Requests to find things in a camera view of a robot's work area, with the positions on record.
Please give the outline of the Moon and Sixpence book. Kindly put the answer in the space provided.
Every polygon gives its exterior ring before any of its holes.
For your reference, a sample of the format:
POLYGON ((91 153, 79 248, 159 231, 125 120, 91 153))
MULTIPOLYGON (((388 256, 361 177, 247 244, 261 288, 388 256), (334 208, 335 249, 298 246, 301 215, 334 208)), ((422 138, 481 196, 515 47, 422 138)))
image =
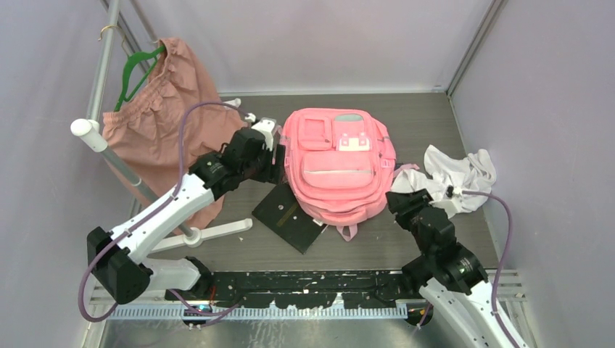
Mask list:
POLYGON ((275 186, 253 209, 252 216, 301 254, 328 227, 301 208, 288 183, 275 186))

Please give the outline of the pink student backpack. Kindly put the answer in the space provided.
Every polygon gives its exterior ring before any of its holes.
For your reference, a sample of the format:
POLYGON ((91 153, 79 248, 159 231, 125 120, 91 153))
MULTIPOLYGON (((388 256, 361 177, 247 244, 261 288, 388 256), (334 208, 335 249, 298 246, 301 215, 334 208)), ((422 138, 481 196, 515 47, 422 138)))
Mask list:
POLYGON ((386 193, 402 170, 385 124, 359 109, 304 108, 281 133, 284 169, 304 212, 351 241, 360 223, 387 205, 386 193))

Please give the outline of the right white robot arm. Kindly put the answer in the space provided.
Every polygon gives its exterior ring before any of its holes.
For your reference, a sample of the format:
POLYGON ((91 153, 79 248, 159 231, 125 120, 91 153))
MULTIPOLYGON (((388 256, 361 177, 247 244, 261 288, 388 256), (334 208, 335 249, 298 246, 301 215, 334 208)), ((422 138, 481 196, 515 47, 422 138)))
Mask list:
POLYGON ((466 347, 526 347, 497 298, 501 272, 490 280, 478 257, 456 238, 446 211, 425 189, 388 192, 389 211, 409 231, 420 256, 402 268, 403 290, 423 297, 466 347))

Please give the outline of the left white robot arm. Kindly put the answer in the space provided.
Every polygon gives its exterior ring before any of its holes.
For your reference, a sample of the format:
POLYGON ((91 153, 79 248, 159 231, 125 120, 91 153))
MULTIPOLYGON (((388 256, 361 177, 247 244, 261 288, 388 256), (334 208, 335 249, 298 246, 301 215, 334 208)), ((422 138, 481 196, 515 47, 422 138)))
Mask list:
POLYGON ((211 272, 196 258, 154 260, 153 249, 181 223, 217 202, 241 182, 278 183, 284 146, 275 140, 278 126, 262 119, 234 133, 221 152, 198 157, 168 193, 111 231, 95 228, 87 236, 88 269, 111 297, 124 305, 145 291, 182 291, 205 298, 211 272))

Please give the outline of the white crumpled cloth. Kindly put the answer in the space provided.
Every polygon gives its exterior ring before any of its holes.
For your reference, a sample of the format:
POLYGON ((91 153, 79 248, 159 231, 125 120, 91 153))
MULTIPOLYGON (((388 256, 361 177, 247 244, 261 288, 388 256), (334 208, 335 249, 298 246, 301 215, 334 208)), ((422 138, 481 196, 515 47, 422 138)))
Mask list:
POLYGON ((482 195, 465 195, 464 191, 489 194, 497 180, 497 172, 490 154, 485 149, 470 153, 463 159, 453 159, 430 145, 424 153, 424 171, 417 165, 402 165, 394 172, 390 191, 409 194, 426 189, 432 202, 440 200, 448 186, 462 190, 461 213, 478 210, 486 201, 482 195))

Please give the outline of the pink shorts on hanger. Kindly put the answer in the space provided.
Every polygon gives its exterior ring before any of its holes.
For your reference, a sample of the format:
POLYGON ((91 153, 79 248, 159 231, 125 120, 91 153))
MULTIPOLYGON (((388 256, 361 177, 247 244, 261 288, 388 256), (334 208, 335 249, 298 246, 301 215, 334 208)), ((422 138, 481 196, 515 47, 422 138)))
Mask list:
POLYGON ((221 149, 246 124, 219 105, 205 66, 180 38, 162 38, 148 83, 117 112, 103 114, 102 135, 142 181, 162 196, 178 182, 178 169, 221 149))

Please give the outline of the white clothes rack stand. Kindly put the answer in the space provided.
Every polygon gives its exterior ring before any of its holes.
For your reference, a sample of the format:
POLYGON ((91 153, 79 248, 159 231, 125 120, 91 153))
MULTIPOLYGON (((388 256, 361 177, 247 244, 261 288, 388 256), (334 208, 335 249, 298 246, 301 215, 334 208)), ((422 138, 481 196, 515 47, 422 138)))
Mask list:
MULTIPOLYGON (((111 167, 116 169, 120 176, 126 179, 132 187, 136 188, 141 195, 153 201, 157 198, 157 195, 111 148, 108 147, 108 143, 100 134, 99 119, 102 115, 102 101, 114 41, 114 34, 105 33, 105 31, 116 30, 120 34, 122 42, 128 43, 127 46, 123 47, 127 55, 133 54, 140 48, 138 41, 134 38, 131 29, 120 13, 120 4, 120 1, 102 2, 104 9, 107 11, 107 20, 106 25, 101 29, 99 35, 102 48, 95 70, 88 109, 86 117, 73 121, 70 130, 74 136, 80 138, 90 149, 102 155, 103 158, 111 164, 111 167)), ((253 222, 250 218, 201 230, 190 229, 186 224, 182 223, 178 227, 182 232, 180 236, 169 236, 162 239, 162 241, 153 247, 152 252, 162 252, 184 246, 196 248, 203 241, 244 232, 249 230, 252 226, 253 222)))

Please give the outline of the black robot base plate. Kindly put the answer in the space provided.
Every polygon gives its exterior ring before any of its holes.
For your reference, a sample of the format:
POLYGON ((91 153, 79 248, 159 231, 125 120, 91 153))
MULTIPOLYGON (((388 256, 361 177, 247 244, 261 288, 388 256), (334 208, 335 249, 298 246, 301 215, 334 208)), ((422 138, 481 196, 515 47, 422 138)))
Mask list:
POLYGON ((338 297, 345 309, 380 309, 421 298, 398 270, 217 272, 177 293, 188 302, 251 309, 326 309, 338 297))

